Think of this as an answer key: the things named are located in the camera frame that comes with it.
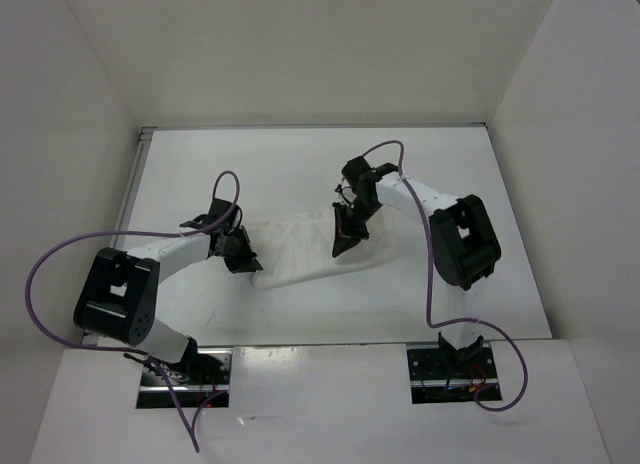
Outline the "white pleated skirt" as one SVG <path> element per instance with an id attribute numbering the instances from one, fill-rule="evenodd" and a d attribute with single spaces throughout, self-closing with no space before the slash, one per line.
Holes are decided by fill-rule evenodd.
<path id="1" fill-rule="evenodd" d="M 262 266 L 254 274 L 253 286 L 270 290 L 386 264 L 397 251 L 394 224 L 393 211 L 378 211 L 367 223 L 370 238 L 334 258 L 330 209 L 250 223 L 248 237 Z"/>

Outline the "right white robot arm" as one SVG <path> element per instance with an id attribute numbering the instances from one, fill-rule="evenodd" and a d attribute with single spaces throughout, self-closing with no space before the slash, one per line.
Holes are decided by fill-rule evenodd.
<path id="1" fill-rule="evenodd" d="M 455 323 L 438 333 L 438 364 L 449 377 L 462 376 L 480 353 L 484 338 L 471 312 L 483 300 L 487 278 L 502 256 L 501 247 L 483 201 L 441 193 L 415 179 L 403 177 L 397 165 L 371 166 L 362 157 L 349 160 L 333 204 L 332 256 L 370 238 L 368 221 L 387 206 L 429 226 L 428 262 L 435 277 L 446 284 L 446 309 Z"/>

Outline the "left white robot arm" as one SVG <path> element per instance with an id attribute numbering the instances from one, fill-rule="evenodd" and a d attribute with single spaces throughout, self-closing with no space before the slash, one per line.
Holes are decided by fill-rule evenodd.
<path id="1" fill-rule="evenodd" d="M 74 310 L 79 328 L 114 339 L 156 358 L 173 381 L 187 384 L 223 369 L 216 358 L 201 354 L 194 338 L 155 317 L 159 285 L 192 264 L 223 259 L 228 271 L 262 269 L 242 225 L 243 212 L 215 198 L 209 211 L 181 226 L 196 233 L 131 248 L 100 250 Z"/>

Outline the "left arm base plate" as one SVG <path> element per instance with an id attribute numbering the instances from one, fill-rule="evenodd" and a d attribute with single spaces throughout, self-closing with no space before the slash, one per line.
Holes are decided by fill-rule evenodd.
<path id="1" fill-rule="evenodd" d="M 231 348 L 199 348 L 204 367 L 189 376 L 172 370 L 162 363 L 179 404 L 196 410 L 201 404 L 206 408 L 227 408 L 230 398 L 230 381 L 233 360 Z M 174 408 L 169 387 L 158 370 L 145 364 L 138 388 L 137 409 Z"/>

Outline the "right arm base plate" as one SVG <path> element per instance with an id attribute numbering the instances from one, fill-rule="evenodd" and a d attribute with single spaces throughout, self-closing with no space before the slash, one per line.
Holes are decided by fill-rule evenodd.
<path id="1" fill-rule="evenodd" d="M 502 400 L 493 352 L 484 346 L 480 354 L 458 370 L 448 370 L 436 345 L 406 349 L 413 404 L 473 402 L 480 390 L 481 402 Z"/>

